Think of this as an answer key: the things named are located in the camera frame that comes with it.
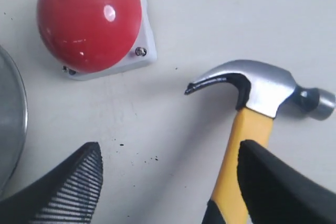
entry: black rubber grip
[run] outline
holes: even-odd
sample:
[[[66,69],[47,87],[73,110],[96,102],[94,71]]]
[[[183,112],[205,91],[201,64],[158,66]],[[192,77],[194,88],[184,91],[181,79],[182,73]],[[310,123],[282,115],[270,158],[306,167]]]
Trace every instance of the black rubber grip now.
[[[213,200],[209,200],[208,202],[202,224],[226,224],[219,208]]]

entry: hammer head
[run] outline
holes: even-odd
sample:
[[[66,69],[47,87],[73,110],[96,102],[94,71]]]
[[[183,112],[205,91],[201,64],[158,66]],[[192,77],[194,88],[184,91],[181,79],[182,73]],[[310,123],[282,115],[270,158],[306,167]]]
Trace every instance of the hammer head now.
[[[336,104],[335,94],[303,88],[289,71],[253,60],[234,60],[217,66],[190,83],[185,94],[219,82],[231,83],[238,89],[236,109],[246,106],[271,118],[276,117],[280,105],[286,101],[317,120],[328,118]]]

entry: yellow handle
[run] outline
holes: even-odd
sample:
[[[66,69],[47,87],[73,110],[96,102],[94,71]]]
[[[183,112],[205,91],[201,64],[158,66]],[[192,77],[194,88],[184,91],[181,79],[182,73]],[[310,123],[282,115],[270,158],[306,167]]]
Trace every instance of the yellow handle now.
[[[248,212],[237,179],[238,151],[241,141],[254,140],[267,147],[273,119],[248,108],[235,117],[224,160],[211,199],[226,224],[246,224]]]

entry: hammer handle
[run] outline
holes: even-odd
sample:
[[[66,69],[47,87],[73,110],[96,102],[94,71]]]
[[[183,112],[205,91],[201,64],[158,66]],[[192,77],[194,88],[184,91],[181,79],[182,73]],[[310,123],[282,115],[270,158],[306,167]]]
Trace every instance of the hammer handle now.
[[[272,126],[272,118],[248,108],[243,108],[237,113],[202,224],[246,224],[248,211],[237,178],[240,143],[244,140],[254,140],[267,147]]]

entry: white surface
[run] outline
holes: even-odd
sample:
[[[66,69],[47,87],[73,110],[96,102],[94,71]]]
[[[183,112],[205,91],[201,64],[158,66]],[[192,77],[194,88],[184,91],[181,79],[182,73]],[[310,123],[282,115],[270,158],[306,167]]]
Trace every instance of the white surface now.
[[[70,75],[69,72],[66,72],[67,77],[79,81],[85,81],[94,78],[105,77],[110,74],[117,74],[137,68],[146,67],[154,63],[157,60],[157,55],[156,55],[153,30],[151,28],[151,24],[148,18],[147,0],[141,0],[141,7],[142,7],[142,21],[138,37],[135,40],[135,43],[131,48],[130,52],[121,61],[119,61],[117,64],[113,65],[109,69],[99,71],[96,73],[90,73],[90,74],[77,73],[75,75]],[[135,54],[135,50],[137,47],[145,48],[147,50],[147,54],[145,56],[137,56]]]
[[[38,37],[36,0],[0,0],[0,43],[21,71],[29,108],[27,144],[7,195],[84,142],[99,141],[104,185],[94,224],[201,223],[237,92],[217,85],[186,97],[190,80],[246,58],[284,67],[303,86],[336,91],[335,0],[148,2],[158,61],[76,82],[62,77]],[[319,122],[283,111],[269,149],[336,191],[335,122],[335,114]]]

